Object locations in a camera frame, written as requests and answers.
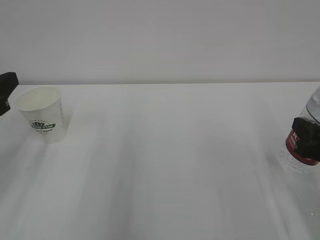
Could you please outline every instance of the green logo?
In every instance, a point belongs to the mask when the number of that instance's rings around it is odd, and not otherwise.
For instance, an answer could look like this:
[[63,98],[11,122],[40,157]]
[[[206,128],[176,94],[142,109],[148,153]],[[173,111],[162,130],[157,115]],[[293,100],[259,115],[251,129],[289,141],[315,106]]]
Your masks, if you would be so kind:
[[30,121],[30,126],[33,129],[53,129],[56,126],[56,124],[49,124],[47,121],[34,120]]

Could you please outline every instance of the red label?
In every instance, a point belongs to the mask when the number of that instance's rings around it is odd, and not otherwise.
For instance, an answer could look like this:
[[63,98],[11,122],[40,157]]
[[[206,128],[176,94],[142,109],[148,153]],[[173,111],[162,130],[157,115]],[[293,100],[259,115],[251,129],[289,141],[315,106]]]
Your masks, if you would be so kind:
[[297,136],[297,134],[292,130],[288,136],[288,138],[285,141],[286,148],[288,149],[289,153],[291,153],[292,156],[294,156],[298,161],[301,163],[307,164],[307,165],[317,165],[319,162],[316,160],[313,160],[311,158],[304,158],[297,154],[295,152],[295,149],[297,147],[297,142],[300,140],[300,138]]

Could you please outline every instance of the white paper cup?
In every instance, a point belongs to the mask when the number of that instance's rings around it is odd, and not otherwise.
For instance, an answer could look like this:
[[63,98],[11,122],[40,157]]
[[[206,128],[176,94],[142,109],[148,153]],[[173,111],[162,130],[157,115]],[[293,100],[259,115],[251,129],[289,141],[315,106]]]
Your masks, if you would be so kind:
[[44,141],[53,144],[66,134],[61,94],[52,86],[40,86],[24,92],[15,106]]

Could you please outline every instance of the table surface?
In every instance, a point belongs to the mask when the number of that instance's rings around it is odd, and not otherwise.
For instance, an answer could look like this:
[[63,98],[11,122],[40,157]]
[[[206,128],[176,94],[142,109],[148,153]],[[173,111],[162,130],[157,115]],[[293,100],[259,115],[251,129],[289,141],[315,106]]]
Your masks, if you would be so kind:
[[45,144],[0,117],[2,240],[309,240],[320,168],[277,159],[308,83],[57,85],[69,122]]

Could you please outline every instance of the white wall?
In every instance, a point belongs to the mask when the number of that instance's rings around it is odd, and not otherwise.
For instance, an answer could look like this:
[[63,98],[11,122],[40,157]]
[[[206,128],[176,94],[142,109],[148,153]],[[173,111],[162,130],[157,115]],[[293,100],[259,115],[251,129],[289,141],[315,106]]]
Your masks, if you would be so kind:
[[22,83],[320,79],[320,0],[0,0]]

